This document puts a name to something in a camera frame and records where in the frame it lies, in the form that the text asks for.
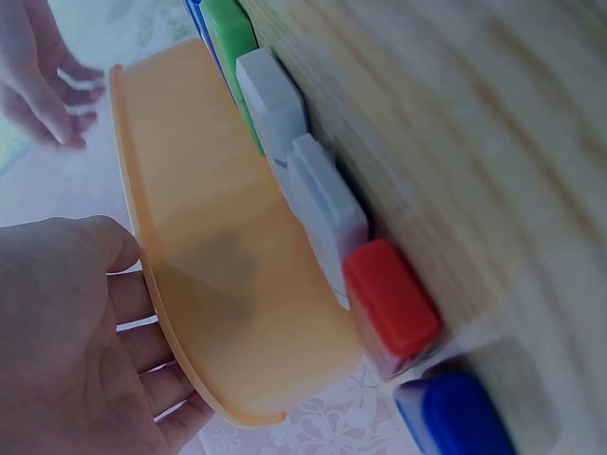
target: white block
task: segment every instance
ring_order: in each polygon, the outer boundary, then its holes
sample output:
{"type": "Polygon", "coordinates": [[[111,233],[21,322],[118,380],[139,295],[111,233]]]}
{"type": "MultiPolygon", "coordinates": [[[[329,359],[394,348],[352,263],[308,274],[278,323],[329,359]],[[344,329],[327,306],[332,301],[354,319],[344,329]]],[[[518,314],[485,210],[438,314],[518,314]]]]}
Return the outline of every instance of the white block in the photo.
{"type": "Polygon", "coordinates": [[[293,139],[307,133],[302,97],[265,47],[238,58],[236,78],[274,178],[292,208],[286,158],[293,139]]]}
{"type": "Polygon", "coordinates": [[[295,214],[339,303],[350,309],[341,262],[369,241],[367,217],[311,135],[293,141],[288,174],[295,214]]]}

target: hand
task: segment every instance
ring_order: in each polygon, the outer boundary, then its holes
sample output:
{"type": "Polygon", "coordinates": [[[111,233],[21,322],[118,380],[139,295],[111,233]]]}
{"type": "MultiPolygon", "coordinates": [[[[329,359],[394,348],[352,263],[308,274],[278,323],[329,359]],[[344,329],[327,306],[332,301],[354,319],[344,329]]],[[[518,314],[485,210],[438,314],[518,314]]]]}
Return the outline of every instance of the hand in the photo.
{"type": "Polygon", "coordinates": [[[33,140],[80,150],[82,134],[97,115],[70,116],[65,106],[92,104],[102,86],[78,90],[75,81],[101,82],[103,72],[80,64],[69,52],[47,0],[0,0],[0,107],[33,140]]]}
{"type": "Polygon", "coordinates": [[[140,272],[107,275],[138,252],[105,217],[0,228],[0,453],[176,454],[210,419],[157,323],[117,332],[154,313],[140,272]]]}

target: green block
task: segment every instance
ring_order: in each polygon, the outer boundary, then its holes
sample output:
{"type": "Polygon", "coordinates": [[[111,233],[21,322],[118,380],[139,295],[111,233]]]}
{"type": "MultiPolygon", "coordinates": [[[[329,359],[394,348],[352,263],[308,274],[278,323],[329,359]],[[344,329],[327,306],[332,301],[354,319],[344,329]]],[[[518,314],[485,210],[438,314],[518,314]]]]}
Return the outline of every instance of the green block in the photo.
{"type": "Polygon", "coordinates": [[[242,101],[236,59],[258,47],[250,20],[236,0],[204,0],[200,6],[230,91],[237,101],[242,101]]]}

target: wooden table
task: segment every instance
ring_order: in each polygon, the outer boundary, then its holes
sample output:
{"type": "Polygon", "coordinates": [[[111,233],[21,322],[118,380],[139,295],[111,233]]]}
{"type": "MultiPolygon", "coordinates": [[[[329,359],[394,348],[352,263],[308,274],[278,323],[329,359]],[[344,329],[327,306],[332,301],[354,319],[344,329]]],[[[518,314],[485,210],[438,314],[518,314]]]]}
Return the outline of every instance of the wooden table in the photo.
{"type": "Polygon", "coordinates": [[[241,3],[520,453],[606,453],[607,2],[241,3]]]}

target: red block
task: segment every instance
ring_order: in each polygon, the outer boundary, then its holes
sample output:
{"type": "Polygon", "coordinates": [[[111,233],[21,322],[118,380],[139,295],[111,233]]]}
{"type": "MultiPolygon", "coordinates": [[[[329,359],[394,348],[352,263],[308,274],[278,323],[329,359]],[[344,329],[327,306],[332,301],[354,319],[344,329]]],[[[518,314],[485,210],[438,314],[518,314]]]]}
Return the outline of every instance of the red block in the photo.
{"type": "Polygon", "coordinates": [[[368,355],[384,379],[401,373],[443,332],[426,291],[385,240],[359,248],[342,268],[368,355]]]}

